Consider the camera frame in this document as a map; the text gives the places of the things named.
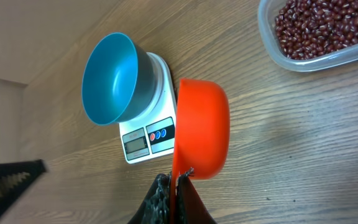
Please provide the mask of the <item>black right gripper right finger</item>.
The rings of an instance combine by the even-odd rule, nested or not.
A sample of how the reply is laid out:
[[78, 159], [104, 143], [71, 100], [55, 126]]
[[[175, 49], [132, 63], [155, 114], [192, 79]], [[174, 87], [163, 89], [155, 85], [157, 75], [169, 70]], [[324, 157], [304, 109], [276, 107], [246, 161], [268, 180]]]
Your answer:
[[191, 167], [178, 178], [177, 196], [175, 197], [175, 223], [217, 224], [191, 183], [190, 177], [193, 174], [194, 168]]

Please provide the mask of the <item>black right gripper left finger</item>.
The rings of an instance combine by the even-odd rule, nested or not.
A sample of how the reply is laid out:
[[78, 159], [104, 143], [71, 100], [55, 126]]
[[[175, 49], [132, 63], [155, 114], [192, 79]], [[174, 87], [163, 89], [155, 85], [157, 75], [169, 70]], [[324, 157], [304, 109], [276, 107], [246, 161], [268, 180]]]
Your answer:
[[170, 221], [170, 174], [158, 174], [128, 224], [166, 224]]

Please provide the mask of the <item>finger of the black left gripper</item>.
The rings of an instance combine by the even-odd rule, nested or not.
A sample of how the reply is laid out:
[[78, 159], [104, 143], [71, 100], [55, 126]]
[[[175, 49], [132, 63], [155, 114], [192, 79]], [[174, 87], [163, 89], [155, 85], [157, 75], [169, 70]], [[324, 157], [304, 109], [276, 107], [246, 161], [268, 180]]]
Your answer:
[[41, 159], [0, 164], [0, 218], [46, 171]]

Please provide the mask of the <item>red measuring scoop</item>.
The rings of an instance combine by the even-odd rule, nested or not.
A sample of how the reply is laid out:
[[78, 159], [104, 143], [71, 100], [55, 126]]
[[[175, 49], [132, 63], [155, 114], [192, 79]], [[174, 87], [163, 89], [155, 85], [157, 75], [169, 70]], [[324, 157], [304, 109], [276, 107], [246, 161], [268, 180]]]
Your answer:
[[224, 167], [229, 148], [230, 111], [225, 91], [215, 82], [180, 82], [170, 183], [170, 223], [180, 175], [194, 168], [192, 179], [210, 179]]

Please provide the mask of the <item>red adzuki beans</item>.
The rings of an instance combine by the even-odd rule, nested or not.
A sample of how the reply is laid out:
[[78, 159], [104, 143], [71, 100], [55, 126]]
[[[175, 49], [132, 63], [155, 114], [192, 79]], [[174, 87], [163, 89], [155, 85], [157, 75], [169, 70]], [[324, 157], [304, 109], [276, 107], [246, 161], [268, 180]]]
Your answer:
[[358, 0], [288, 0], [275, 16], [280, 50], [309, 60], [358, 44]]

